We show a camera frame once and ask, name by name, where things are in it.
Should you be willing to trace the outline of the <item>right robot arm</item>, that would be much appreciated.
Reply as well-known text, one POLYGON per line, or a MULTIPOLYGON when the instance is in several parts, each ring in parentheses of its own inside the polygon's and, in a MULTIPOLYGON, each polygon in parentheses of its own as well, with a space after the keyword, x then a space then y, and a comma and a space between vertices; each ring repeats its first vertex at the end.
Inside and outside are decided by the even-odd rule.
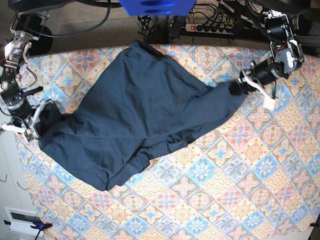
POLYGON ((27 97, 41 92, 43 87, 22 88, 20 68, 28 63, 33 42, 50 31, 46 27, 48 18, 47 12, 16 15, 10 26, 13 38, 5 44, 4 58, 0 60, 0 111, 11 117, 11 122, 3 123, 0 131, 18 133, 28 141, 40 138, 40 115, 51 100, 31 106, 27 97))

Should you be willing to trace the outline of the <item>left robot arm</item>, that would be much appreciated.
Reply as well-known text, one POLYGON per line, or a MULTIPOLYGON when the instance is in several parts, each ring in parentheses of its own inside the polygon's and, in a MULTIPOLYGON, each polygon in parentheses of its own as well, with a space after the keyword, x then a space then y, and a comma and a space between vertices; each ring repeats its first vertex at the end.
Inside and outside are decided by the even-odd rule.
POLYGON ((262 27, 258 14, 249 5, 246 11, 253 24, 268 38, 271 56, 259 64, 253 61, 250 68, 241 71, 228 88, 234 96, 254 91, 262 93, 264 86, 276 84, 281 78, 288 79, 304 62, 301 44, 295 39, 287 14, 272 9, 263 12, 262 27))

